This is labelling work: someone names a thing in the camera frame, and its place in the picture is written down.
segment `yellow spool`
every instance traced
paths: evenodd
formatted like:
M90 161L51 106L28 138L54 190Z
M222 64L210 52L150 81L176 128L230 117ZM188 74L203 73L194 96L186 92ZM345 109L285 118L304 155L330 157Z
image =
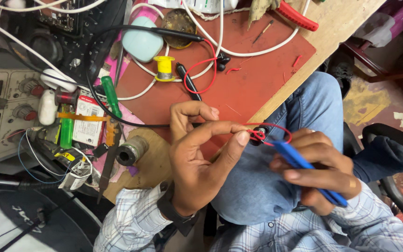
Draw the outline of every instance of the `yellow spool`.
M172 60L174 57L156 56L153 58L158 63L158 74L155 76L157 81L168 82L175 80L172 75Z

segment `finger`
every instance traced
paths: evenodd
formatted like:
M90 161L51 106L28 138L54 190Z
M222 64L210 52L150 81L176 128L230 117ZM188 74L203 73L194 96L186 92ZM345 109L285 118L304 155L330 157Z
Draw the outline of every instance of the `finger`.
M301 156L309 163L320 162L329 167L352 168L352 164L349 164L349 160L333 148L330 139L322 132L316 131L302 136L298 135L298 138L290 144L296 147ZM291 166L278 153L273 156L273 161L269 166L272 171L279 173L290 169L290 167ZM352 172L352 170L342 171L348 174Z
M206 103L197 100L172 104L171 116L183 115L186 117L201 116L206 121L216 121L219 119L219 110L208 106Z
M311 133L313 133L313 132L315 132L315 131L312 130L312 129L307 129L307 128L299 129L299 130L297 130L297 131L295 131L295 132L292 133L292 141L294 141L294 140L296 140L296 139L298 139L299 137L302 137L302 136L304 136L304 135L311 134Z
M335 208L317 189L303 187L301 191L301 204L309 206L310 210L320 216L328 215Z
M214 111L206 103L201 101L187 101L172 104L171 112L171 134L172 142L181 139L192 129L189 122L193 122L201 116L206 121L216 121L219 119L218 110Z
M250 140L250 134L243 130L232 136L228 140L225 148L217 160L210 166L209 173L212 178L225 181L231 169L239 161L243 149Z
M282 173L286 169L293 169L279 154L275 154L275 157L273 157L272 162L269 164L269 168L277 173Z
M299 154L309 163L322 163L326 166L338 168L344 164L350 165L348 158L343 156L337 149L325 143L313 143L308 146L297 148Z
M356 177L335 169L289 169L283 176L292 184L338 192L347 200L361 191L361 183Z
M185 135L178 143L177 147L185 152L195 152L198 147L206 143L214 135L235 134L248 128L242 124L231 121L210 121L205 122Z
M290 144L295 148L300 148L315 143L324 143L329 146L333 146L332 141L320 131L299 136L290 142Z

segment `control knob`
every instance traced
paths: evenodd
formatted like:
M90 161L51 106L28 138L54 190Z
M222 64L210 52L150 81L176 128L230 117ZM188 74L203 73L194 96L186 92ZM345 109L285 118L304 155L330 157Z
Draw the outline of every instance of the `control knob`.
M44 88L34 78L27 78L20 83L19 89L25 94L41 95Z
M21 104L14 109L12 113L14 117L21 118L26 121L34 120L37 112L29 104Z

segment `red pliers handle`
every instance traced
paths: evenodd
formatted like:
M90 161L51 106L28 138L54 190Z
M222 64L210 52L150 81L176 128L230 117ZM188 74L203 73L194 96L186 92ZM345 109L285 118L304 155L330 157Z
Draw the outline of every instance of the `red pliers handle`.
M301 15L299 12L295 11L288 3L281 1L281 6L276 8L276 11L281 13L285 18L294 22L298 26L303 27L309 31L316 31L318 29L318 24L314 21Z

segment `red work mat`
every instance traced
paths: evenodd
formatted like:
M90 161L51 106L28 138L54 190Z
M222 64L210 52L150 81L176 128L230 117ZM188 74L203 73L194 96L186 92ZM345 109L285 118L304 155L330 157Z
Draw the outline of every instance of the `red work mat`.
M293 32L285 21L278 15L265 14L260 20L254 22L247 31L248 11L227 14L224 16L224 30L222 46L232 52L250 53L271 48L285 39ZM252 44L261 31L276 19L272 26ZM219 39L219 22L203 21L198 18L203 28L216 40ZM296 35L289 43L270 53L254 56L250 60L239 64L249 57L232 56L227 63L226 70L217 72L212 87L200 94L202 100L209 106L218 108L221 120L246 123L283 85L303 66L316 52L316 49L302 36ZM159 55L164 55L165 47ZM295 59L302 55L295 67ZM169 56L175 57L172 62L174 75L176 62L189 69L193 64L212 58L212 50L205 42L192 43L185 49L173 49ZM195 67L189 72L194 76L205 69L209 62ZM152 61L144 64L154 73L157 72L157 63ZM230 68L239 68L239 71L226 72ZM193 79L199 91L204 90L211 82L214 71L212 68L202 77ZM142 92L153 80L153 76L143 71L133 61L128 65L116 89L118 97L130 97ZM132 111L146 124L168 124L170 119L169 107L173 103L191 100L184 84L179 82L156 82L143 96L122 104ZM168 142L171 141L169 129L154 129L158 135ZM212 157L231 137L219 135L201 146L205 158Z

